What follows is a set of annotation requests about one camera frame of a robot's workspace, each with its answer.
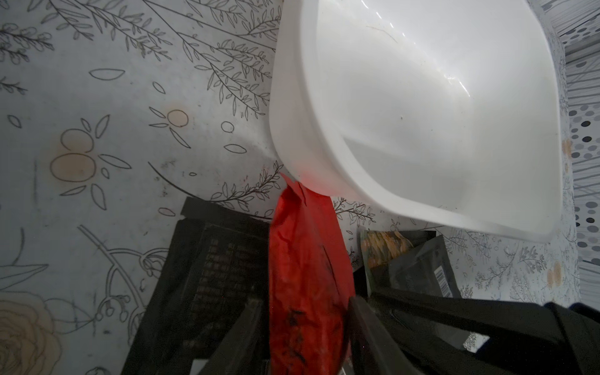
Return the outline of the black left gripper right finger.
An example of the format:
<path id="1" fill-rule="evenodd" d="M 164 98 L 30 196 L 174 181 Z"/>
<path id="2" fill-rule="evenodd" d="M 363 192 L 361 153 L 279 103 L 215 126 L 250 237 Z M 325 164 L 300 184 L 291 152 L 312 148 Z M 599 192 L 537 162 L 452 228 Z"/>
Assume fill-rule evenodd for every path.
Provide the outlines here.
<path id="1" fill-rule="evenodd" d="M 349 300 L 348 329 L 355 374 L 420 374 L 362 297 Z"/>

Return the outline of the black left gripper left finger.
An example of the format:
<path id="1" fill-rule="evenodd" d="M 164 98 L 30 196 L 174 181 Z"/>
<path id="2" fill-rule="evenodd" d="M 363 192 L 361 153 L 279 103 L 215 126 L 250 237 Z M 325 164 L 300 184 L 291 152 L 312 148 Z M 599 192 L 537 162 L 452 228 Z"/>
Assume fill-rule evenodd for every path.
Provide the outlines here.
<path id="1" fill-rule="evenodd" d="M 265 306 L 250 298 L 200 375 L 262 374 L 265 356 Z"/>

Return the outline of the red foil tea bag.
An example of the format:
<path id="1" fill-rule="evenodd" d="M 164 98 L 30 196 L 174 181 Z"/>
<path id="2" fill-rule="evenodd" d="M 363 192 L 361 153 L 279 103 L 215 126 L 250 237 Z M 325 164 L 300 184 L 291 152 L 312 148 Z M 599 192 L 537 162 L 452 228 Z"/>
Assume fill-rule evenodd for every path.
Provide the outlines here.
<path id="1" fill-rule="evenodd" d="M 271 372 L 336 374 L 349 354 L 353 267 L 331 198 L 285 182 L 269 234 Z"/>

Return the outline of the black tea bag sachet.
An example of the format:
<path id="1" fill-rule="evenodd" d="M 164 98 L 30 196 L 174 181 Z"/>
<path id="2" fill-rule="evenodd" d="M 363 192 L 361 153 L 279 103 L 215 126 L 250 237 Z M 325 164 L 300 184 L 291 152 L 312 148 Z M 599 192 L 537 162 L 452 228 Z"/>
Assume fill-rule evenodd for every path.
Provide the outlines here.
<path id="1" fill-rule="evenodd" d="M 124 374 L 190 374 L 215 353 L 251 298 L 268 299 L 270 225 L 187 198 Z"/>

